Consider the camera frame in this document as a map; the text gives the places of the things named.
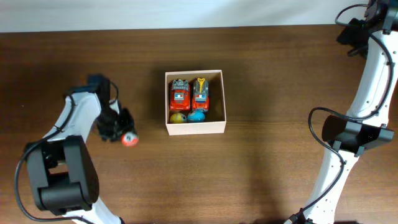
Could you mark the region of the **red toy ball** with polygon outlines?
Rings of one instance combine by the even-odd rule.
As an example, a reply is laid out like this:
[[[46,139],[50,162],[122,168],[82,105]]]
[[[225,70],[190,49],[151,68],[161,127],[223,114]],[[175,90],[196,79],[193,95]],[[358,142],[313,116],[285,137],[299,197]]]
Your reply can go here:
[[[139,142],[139,137],[133,132],[126,132],[122,135],[121,142],[126,147],[133,147]]]

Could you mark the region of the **yellow toy ball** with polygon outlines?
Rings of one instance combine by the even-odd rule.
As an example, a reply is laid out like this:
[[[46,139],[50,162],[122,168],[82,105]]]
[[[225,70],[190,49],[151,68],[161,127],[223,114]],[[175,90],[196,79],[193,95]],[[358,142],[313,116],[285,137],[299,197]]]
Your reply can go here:
[[[187,117],[183,113],[174,113],[169,121],[171,124],[182,124],[187,122]]]

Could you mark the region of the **red fire truck grey top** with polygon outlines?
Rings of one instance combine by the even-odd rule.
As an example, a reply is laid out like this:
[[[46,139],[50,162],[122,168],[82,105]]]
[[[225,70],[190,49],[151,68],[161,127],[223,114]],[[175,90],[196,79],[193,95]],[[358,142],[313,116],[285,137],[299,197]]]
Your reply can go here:
[[[190,85],[187,80],[172,81],[170,89],[169,109],[172,111],[186,111],[190,109]]]

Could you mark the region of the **blue toy ball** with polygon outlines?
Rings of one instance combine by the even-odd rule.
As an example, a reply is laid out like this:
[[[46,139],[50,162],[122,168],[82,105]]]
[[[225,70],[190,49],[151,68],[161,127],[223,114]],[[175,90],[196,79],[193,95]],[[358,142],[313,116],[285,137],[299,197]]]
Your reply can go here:
[[[189,123],[201,123],[205,120],[205,114],[201,110],[193,110],[187,116]]]

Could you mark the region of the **fire truck with yellow ladder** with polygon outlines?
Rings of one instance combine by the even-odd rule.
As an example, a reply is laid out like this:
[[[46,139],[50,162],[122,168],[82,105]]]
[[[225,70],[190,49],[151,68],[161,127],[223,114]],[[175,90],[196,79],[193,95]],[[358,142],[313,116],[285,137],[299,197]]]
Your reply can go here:
[[[193,82],[192,109],[207,112],[209,105],[209,82],[206,78],[197,78]]]

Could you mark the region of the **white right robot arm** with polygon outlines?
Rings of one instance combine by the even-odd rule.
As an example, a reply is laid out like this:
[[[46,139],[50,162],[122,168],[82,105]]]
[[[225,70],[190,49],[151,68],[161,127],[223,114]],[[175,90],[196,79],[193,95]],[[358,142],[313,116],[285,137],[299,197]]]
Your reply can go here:
[[[329,108],[322,135],[322,166],[312,194],[286,223],[334,223],[336,206],[345,182],[360,156],[392,141],[389,107],[397,83],[397,1],[372,0],[365,4],[364,19],[342,23],[337,41],[350,45],[350,57],[366,59],[361,81],[346,114]]]

